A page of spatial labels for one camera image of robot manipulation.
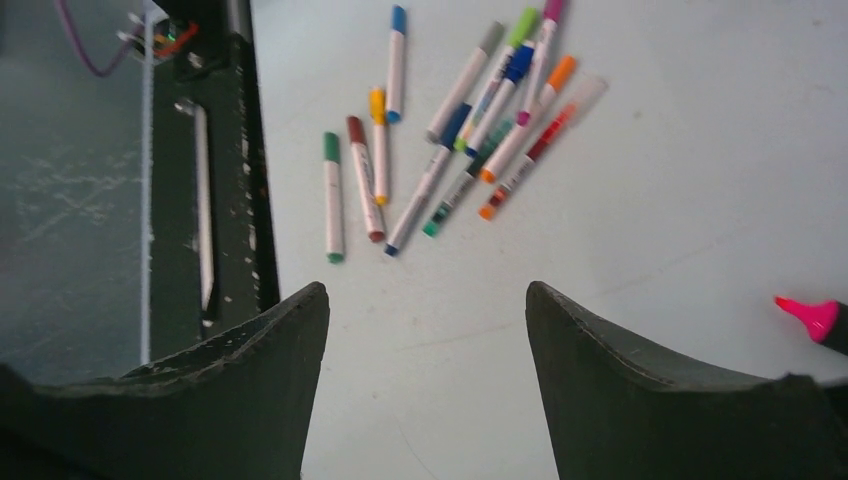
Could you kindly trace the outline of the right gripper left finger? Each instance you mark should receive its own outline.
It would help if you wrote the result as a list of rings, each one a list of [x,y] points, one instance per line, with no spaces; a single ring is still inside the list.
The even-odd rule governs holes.
[[[330,320],[313,282],[120,378],[48,386],[1,369],[5,479],[297,479]]]

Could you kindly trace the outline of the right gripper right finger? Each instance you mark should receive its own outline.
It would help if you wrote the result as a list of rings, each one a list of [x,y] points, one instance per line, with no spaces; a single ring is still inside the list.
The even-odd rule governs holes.
[[[541,281],[526,324],[562,479],[843,479],[847,384],[712,365]]]

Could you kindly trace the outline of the black pink highlighter body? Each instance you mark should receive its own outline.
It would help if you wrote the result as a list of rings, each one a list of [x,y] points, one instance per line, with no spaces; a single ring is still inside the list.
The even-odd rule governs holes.
[[[803,324],[813,342],[847,355],[846,304],[835,300],[805,304],[781,296],[776,296],[774,303]]]

